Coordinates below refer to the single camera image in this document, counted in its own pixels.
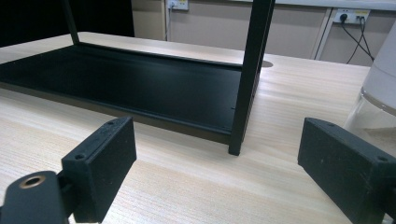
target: black shelf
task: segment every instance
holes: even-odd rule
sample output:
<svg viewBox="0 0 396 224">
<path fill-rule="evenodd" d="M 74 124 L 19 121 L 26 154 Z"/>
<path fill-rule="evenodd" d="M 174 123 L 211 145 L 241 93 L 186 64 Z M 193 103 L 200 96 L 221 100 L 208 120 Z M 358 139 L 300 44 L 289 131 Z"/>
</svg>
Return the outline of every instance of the black shelf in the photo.
<svg viewBox="0 0 396 224">
<path fill-rule="evenodd" d="M 239 155 L 275 0 L 254 0 L 242 66 L 81 43 L 0 64 L 0 87 L 229 145 Z"/>
</svg>

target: power outlet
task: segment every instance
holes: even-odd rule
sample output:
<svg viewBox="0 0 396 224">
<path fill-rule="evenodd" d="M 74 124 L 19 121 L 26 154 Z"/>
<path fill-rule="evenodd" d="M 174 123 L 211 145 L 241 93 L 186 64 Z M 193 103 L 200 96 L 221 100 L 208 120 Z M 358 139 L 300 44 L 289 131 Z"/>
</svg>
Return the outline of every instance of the power outlet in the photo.
<svg viewBox="0 0 396 224">
<path fill-rule="evenodd" d="M 338 8 L 337 14 L 335 14 L 333 22 L 340 22 L 340 17 L 343 14 L 347 14 L 346 22 L 348 24 L 361 24 L 360 17 L 363 17 L 366 21 L 369 18 L 370 10 L 366 9 L 348 9 Z"/>
<path fill-rule="evenodd" d="M 168 0 L 168 8 L 189 10 L 189 0 Z"/>
</svg>

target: wall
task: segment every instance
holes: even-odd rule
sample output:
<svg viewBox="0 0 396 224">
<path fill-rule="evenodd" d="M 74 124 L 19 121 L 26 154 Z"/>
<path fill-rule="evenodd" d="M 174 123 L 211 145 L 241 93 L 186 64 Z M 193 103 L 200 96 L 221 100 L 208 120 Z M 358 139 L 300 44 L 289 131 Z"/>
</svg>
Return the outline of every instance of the wall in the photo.
<svg viewBox="0 0 396 224">
<path fill-rule="evenodd" d="M 144 9 L 149 4 L 156 5 L 157 11 L 154 12 L 154 7 Z M 164 0 L 133 1 L 137 37 L 163 39 L 164 32 L 160 35 L 160 26 L 164 26 L 165 22 L 157 21 L 160 18 L 159 8 L 163 6 Z M 250 7 L 251 3 L 248 2 L 190 0 L 189 11 L 173 10 L 171 13 L 170 40 L 227 49 L 244 49 Z M 322 23 L 327 20 L 329 15 L 326 13 L 329 11 L 326 7 L 276 5 L 266 53 L 312 58 L 322 37 Z M 379 51 L 395 20 L 396 13 L 392 11 L 372 11 L 367 21 L 366 37 L 374 55 Z M 359 38 L 357 26 L 348 26 L 348 29 Z M 356 46 L 337 24 L 332 25 L 328 39 L 323 44 L 319 58 L 322 61 L 337 63 L 346 63 Z M 351 63 L 367 66 L 372 64 L 370 58 L 361 50 Z"/>
</svg>

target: light wood tabletop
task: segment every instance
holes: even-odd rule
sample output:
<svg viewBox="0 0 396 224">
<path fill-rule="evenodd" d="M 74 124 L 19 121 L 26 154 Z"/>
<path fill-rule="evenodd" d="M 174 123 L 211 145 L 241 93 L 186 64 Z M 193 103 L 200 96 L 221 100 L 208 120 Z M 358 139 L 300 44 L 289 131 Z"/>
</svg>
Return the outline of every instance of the light wood tabletop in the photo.
<svg viewBox="0 0 396 224">
<path fill-rule="evenodd" d="M 238 50 L 111 35 L 80 39 L 228 63 L 243 57 Z M 2 48 L 0 63 L 71 44 L 66 35 Z M 264 60 L 240 156 L 223 144 L 135 123 L 137 161 L 104 223 L 350 223 L 297 155 L 304 118 L 342 126 L 369 68 L 275 55 Z M 0 204 L 16 179 L 59 172 L 61 158 L 111 119 L 0 89 Z"/>
</svg>

